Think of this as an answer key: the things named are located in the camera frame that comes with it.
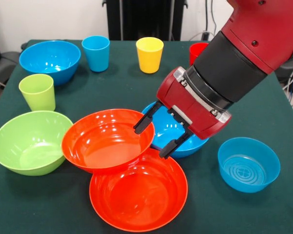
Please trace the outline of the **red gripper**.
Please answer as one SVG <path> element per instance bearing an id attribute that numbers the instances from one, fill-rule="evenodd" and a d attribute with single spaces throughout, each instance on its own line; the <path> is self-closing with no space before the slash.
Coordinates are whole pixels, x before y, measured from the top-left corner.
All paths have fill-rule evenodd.
<path id="1" fill-rule="evenodd" d="M 156 101 L 134 125 L 134 132 L 141 134 L 153 120 L 153 115 L 163 106 L 176 112 L 188 129 L 177 139 L 171 140 L 159 153 L 168 159 L 193 134 L 206 139 L 220 132 L 232 119 L 228 111 L 210 106 L 191 88 L 185 78 L 186 70 L 179 66 L 172 70 L 160 85 Z"/>

